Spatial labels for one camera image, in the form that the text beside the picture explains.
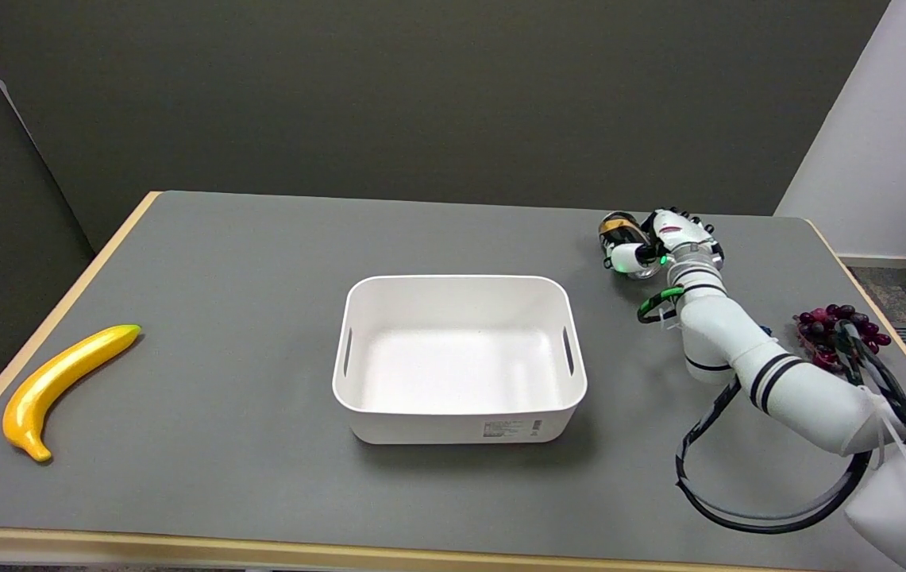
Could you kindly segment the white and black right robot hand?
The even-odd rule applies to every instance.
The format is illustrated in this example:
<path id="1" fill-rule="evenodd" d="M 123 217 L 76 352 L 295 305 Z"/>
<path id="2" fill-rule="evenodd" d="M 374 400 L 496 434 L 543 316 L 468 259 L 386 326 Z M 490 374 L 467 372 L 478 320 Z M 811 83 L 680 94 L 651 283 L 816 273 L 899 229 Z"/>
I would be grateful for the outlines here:
<path id="1" fill-rule="evenodd" d="M 677 261 L 679 253 L 694 249 L 721 270 L 725 254 L 713 231 L 699 217 L 677 209 L 652 211 L 641 222 L 627 211 L 612 211 L 598 229 L 605 267 L 638 279 L 655 275 Z"/>

